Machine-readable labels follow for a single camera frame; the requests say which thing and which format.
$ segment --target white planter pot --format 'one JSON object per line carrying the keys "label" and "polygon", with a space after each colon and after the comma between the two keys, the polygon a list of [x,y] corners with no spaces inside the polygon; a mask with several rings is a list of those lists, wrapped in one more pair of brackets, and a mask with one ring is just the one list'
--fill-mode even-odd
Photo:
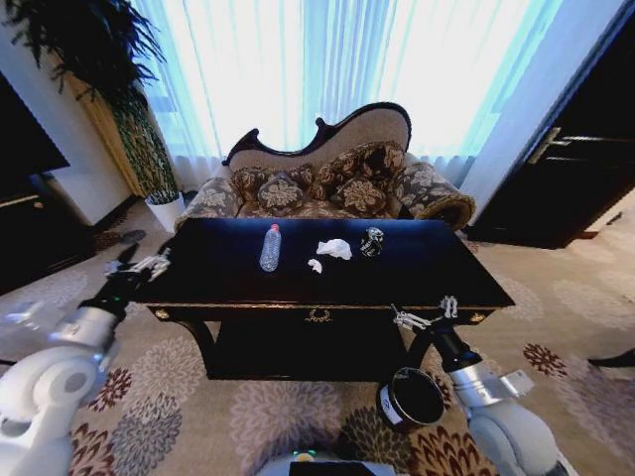
{"label": "white planter pot", "polygon": [[164,203],[163,205],[153,205],[146,201],[148,207],[155,214],[157,219],[161,222],[163,227],[168,233],[175,232],[175,221],[186,211],[186,206],[183,202],[183,196],[179,193],[179,198],[170,203]]}

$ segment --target black table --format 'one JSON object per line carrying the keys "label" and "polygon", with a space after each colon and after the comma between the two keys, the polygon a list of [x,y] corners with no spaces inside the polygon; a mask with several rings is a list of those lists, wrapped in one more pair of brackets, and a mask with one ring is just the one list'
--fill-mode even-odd
{"label": "black table", "polygon": [[[274,222],[280,264],[265,273],[258,259]],[[385,233],[375,258],[359,253],[369,226]],[[318,241],[333,238],[350,244],[351,260],[316,255]],[[462,324],[514,303],[441,221],[190,219],[170,260],[137,301],[191,332],[209,379],[381,381],[422,359],[416,345],[406,351],[391,302],[434,318],[453,295]],[[215,343],[205,325],[214,320]]]}

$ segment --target crumpled white paper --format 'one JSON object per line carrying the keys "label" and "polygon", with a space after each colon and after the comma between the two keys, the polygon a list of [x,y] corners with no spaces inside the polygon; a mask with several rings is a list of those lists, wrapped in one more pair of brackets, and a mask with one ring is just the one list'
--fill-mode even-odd
{"label": "crumpled white paper", "polygon": [[326,243],[320,241],[317,243],[316,253],[319,255],[334,256],[335,258],[341,258],[343,260],[350,260],[350,257],[353,256],[350,251],[350,245],[339,238],[328,240]]}
{"label": "crumpled white paper", "polygon": [[321,274],[321,263],[318,260],[309,260],[309,266]]}

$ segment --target table leg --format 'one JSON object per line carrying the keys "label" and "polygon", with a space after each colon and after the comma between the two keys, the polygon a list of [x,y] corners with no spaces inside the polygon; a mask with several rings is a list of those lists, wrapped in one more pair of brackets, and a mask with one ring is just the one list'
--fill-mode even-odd
{"label": "table leg", "polygon": [[415,340],[413,340],[408,349],[408,365],[419,369],[432,343],[432,337],[428,333],[417,332]]}
{"label": "table leg", "polygon": [[211,332],[209,332],[207,325],[205,325],[205,322],[202,320],[175,320],[174,322],[187,329],[196,341],[196,344],[198,344],[200,356],[205,365],[205,373],[207,374],[207,378],[211,380],[213,378],[212,365],[215,344],[214,338]]}

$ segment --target table top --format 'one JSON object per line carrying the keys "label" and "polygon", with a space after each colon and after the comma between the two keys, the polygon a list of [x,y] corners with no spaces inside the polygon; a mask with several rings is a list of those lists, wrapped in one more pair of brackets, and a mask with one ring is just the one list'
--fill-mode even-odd
{"label": "table top", "polygon": [[[265,233],[280,225],[276,271],[260,269]],[[384,232],[379,256],[359,252],[366,228]],[[318,242],[341,238],[349,261],[316,255]],[[323,271],[308,265],[315,258]],[[453,295],[459,308],[499,308],[514,301],[442,221],[210,218],[186,221],[174,238],[171,265],[136,301],[161,305],[315,304],[325,307],[438,308]]]}

